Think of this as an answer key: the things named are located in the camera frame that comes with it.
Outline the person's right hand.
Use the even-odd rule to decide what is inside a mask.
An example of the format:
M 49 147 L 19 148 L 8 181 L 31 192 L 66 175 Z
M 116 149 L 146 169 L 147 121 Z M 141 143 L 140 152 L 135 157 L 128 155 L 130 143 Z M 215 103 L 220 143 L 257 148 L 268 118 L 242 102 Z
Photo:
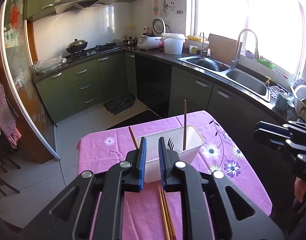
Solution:
M 294 193 L 296 199 L 301 203 L 303 202 L 303 197 L 306 192 L 306 182 L 302 179 L 296 177 L 295 183 L 294 183 Z

